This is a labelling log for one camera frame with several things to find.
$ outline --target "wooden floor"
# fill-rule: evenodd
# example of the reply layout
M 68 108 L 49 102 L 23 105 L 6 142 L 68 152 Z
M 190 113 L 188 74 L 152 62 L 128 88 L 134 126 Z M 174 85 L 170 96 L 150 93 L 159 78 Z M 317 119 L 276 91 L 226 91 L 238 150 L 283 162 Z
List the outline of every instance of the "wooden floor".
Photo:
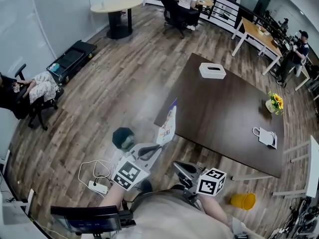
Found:
M 270 61 L 258 57 L 252 46 L 243 43 L 232 57 L 239 39 L 231 40 L 230 33 L 216 26 L 201 22 L 197 31 L 187 32 L 185 39 L 180 39 L 177 30 L 163 34 L 161 8 L 148 5 L 134 9 L 133 15 L 134 32 L 130 37 L 110 40 L 102 31 L 92 38 L 90 42 L 98 45 L 98 54 L 65 87 L 59 109 L 45 112 L 48 131 L 32 130 L 21 121 L 12 139 L 7 181 L 20 198 L 26 198 L 30 188 L 34 189 L 37 195 L 32 216 L 68 238 L 76 236 L 53 220 L 50 206 L 99 205 L 101 197 L 78 181 L 80 164 L 104 159 L 114 170 L 120 152 L 112 144 L 112 133 L 120 126 L 131 128 L 137 142 L 154 142 L 158 132 L 153 124 L 155 117 L 192 52 L 222 64 L 261 91 L 271 90 L 284 98 L 286 149 L 307 140 L 310 134 L 319 139 L 314 104 L 306 88 L 295 92 L 297 83 L 290 81 L 284 90 L 270 74 L 262 76 Z M 302 152 L 284 157 L 281 179 L 228 179 L 217 196 L 222 207 L 250 229 L 269 236 L 287 218 L 291 204 L 282 197 L 272 197 L 271 192 L 302 189 L 305 185 L 307 160 L 289 163 L 297 155 Z M 176 136 L 164 148 L 150 178 L 155 189 L 167 189 L 177 182 L 171 169 L 174 160 L 218 167 L 228 173 L 228 178 L 253 172 Z M 87 183 L 94 179 L 92 171 L 93 165 L 83 166 L 81 179 Z M 98 167 L 98 173 L 105 171 Z M 246 212 L 229 205 L 233 193 L 249 191 L 257 195 L 254 209 Z

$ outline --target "power strip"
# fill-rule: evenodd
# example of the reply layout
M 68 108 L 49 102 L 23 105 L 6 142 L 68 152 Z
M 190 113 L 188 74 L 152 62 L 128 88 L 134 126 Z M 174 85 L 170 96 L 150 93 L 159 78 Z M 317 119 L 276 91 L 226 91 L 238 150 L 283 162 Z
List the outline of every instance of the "power strip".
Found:
M 107 186 L 104 186 L 100 183 L 95 183 L 96 186 L 93 185 L 94 182 L 93 181 L 89 181 L 89 189 L 91 190 L 94 190 L 94 191 L 97 191 L 97 192 L 100 192 L 104 195 L 106 195 L 106 193 L 108 193 L 108 187 Z

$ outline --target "tissue box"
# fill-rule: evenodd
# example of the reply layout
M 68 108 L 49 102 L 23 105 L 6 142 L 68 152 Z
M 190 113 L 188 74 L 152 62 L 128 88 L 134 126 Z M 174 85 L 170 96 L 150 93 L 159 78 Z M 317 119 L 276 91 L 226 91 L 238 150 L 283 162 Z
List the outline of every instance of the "tissue box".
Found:
M 226 72 L 222 65 L 213 63 L 201 63 L 199 67 L 203 78 L 224 79 Z

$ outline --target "yellow container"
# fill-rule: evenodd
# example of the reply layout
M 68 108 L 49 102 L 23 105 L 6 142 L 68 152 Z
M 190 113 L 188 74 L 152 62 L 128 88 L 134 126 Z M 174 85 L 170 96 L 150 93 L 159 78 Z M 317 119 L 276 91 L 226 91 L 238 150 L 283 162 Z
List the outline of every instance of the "yellow container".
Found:
M 249 211 L 256 203 L 256 195 L 254 193 L 235 194 L 232 196 L 230 203 L 233 206 Z

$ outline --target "computer monitor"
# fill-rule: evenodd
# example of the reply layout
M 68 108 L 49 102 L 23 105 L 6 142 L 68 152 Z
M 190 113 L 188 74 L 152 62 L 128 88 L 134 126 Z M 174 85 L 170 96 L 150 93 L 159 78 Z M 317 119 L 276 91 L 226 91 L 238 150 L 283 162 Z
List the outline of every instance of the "computer monitor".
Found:
M 102 234 L 135 225 L 132 211 L 118 211 L 116 206 L 94 208 L 51 206 L 51 214 L 68 231 L 78 235 Z

